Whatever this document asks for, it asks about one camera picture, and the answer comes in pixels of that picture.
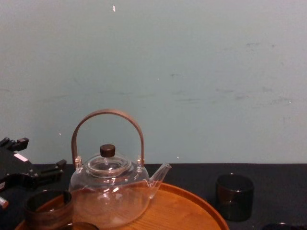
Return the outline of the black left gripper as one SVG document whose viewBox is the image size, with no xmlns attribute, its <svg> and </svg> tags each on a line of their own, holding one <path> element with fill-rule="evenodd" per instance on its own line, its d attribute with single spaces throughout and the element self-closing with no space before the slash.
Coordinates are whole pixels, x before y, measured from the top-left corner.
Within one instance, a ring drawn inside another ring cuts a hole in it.
<svg viewBox="0 0 307 230">
<path fill-rule="evenodd" d="M 55 164 L 45 165 L 42 168 L 32 163 L 20 153 L 27 148 L 29 139 L 12 140 L 4 138 L 0 141 L 0 183 L 7 184 L 16 176 L 30 175 L 35 186 L 53 184 L 61 180 L 67 161 L 60 160 Z"/>
</svg>

